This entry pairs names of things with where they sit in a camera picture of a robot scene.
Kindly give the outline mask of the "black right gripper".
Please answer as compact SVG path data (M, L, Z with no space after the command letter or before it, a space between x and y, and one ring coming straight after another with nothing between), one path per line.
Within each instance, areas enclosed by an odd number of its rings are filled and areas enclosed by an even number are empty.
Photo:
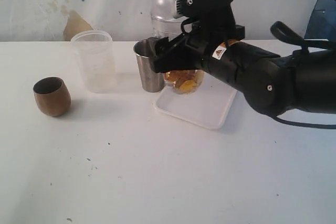
M153 71L166 73L174 70L208 70L208 62L218 46L228 48L230 42L245 38L245 27L237 25L230 6L184 7L181 14L192 23L187 35L180 34L149 40L149 58Z

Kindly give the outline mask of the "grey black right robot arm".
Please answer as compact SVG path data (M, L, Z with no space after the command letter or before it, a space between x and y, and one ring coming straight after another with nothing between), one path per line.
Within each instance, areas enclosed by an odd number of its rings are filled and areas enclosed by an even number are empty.
M151 69L203 70L240 91L258 113L270 117L299 109L335 113L335 43L305 40L282 22L271 27L282 42L298 46L281 57L242 41L229 6L204 15L187 14L192 30L153 44Z

